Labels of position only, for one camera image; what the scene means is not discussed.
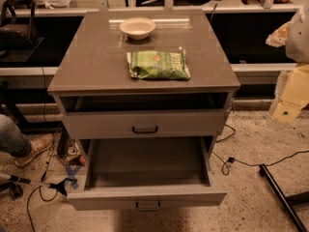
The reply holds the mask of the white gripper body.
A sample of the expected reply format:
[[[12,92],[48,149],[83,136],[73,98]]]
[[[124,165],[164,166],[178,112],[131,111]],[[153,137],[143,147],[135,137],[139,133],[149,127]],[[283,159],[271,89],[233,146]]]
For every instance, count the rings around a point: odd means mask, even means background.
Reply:
[[[289,72],[280,101],[299,109],[309,103],[309,64],[298,63]]]

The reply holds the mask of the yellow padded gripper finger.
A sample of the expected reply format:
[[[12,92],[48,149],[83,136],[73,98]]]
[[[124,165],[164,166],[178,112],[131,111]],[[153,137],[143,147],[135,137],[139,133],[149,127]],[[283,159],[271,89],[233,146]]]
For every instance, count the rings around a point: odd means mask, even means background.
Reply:
[[[301,109],[292,103],[274,101],[269,109],[270,122],[276,127],[289,125],[300,111]]]

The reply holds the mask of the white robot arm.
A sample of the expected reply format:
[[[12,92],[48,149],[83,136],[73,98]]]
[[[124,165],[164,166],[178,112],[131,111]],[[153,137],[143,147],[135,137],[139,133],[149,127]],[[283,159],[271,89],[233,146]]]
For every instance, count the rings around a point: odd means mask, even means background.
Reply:
[[[269,114],[273,125],[288,125],[309,104],[309,7],[301,7],[292,19],[266,39],[270,46],[284,46],[288,58],[296,61],[291,71],[282,71]]]

